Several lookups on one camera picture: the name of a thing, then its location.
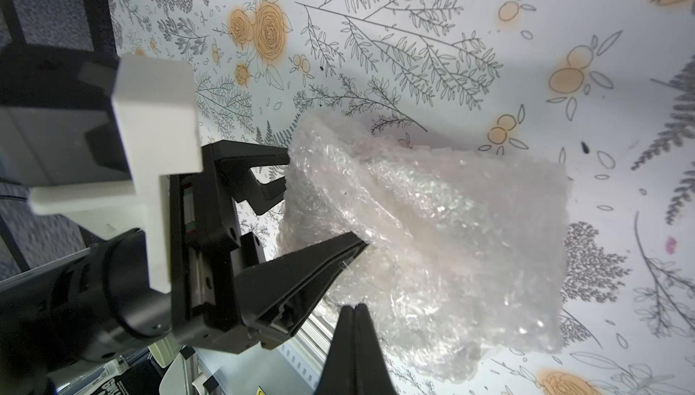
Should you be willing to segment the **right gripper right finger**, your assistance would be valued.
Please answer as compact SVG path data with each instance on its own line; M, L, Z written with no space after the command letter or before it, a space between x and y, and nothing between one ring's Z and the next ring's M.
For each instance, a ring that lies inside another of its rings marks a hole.
M356 390L363 395L397 395L365 304L355 308L354 347Z

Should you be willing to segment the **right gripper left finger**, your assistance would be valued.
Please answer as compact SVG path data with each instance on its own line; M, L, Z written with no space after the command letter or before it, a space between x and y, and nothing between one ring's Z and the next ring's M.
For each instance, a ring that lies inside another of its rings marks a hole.
M352 306L343 306L315 395L351 395L356 392L355 316Z

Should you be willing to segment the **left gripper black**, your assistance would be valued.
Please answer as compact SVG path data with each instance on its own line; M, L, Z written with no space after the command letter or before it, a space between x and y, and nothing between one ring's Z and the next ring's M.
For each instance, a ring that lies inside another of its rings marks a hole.
M236 205L262 216L284 200L286 179L262 183L253 169L288 165L288 149L220 141L201 152L202 172L169 178L173 333L195 349L272 350L298 333L367 243L348 232L264 262Z

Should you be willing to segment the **clear bubble wrap sheet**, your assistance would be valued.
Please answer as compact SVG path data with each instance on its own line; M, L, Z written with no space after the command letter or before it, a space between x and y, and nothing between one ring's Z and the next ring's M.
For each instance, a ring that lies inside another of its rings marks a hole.
M329 311L365 304L384 352L462 382L490 350L558 353L571 185L526 155L407 148L330 110L304 114L289 146L282 255L351 232Z

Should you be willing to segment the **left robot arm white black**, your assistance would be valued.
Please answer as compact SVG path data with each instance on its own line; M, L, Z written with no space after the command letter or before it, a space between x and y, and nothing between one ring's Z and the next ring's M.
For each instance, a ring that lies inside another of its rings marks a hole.
M149 282L143 230L2 283L2 393L53 394L167 335L223 353L274 349L365 249L348 232L267 260L260 240L241 232L236 206L262 215L283 200L285 179L261 183L253 169L288 165L287 150L222 141L202 160L201 172L169 179L168 293Z

